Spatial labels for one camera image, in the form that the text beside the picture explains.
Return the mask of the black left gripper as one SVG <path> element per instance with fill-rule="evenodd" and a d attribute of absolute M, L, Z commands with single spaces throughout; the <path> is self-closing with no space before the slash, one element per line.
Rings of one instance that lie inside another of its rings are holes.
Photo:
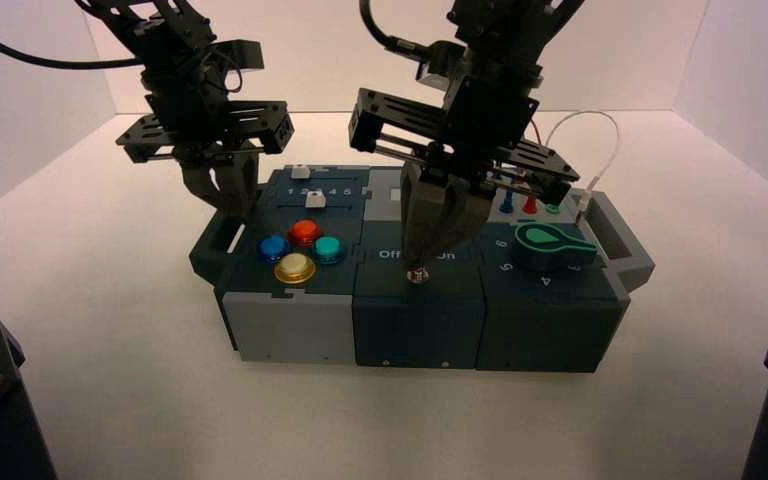
<path fill-rule="evenodd" d="M 158 158 L 163 147 L 196 149 L 219 143 L 230 151 L 245 151 L 243 143 L 252 139 L 266 154 L 283 152 L 294 133 L 287 103 L 229 98 L 230 72 L 241 77 L 247 69 L 262 68 L 258 54 L 206 51 L 176 67 L 145 69 L 141 80 L 151 113 L 132 124 L 116 144 L 135 163 Z M 216 184 L 207 165 L 182 163 L 181 170 L 192 195 L 225 214 L 245 218 L 256 202 L 258 166 L 258 155 L 235 156 L 214 168 Z"/>

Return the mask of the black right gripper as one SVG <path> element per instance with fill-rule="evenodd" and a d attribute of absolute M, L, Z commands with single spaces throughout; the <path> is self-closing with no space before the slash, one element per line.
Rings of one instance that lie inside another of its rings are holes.
<path fill-rule="evenodd" d="M 464 46 L 422 47 L 413 54 L 418 82 L 444 91 L 436 107 L 392 94 L 362 89 L 349 123 L 349 143 L 375 152 L 387 125 L 427 139 L 411 149 L 401 169 L 401 255 L 404 268 L 420 268 L 442 251 L 474 237 L 492 206 L 492 184 L 478 180 L 497 164 L 520 168 L 512 188 L 545 204 L 559 204 L 579 175 L 549 147 L 524 139 L 539 105 L 532 90 L 542 68 L 496 62 Z"/>

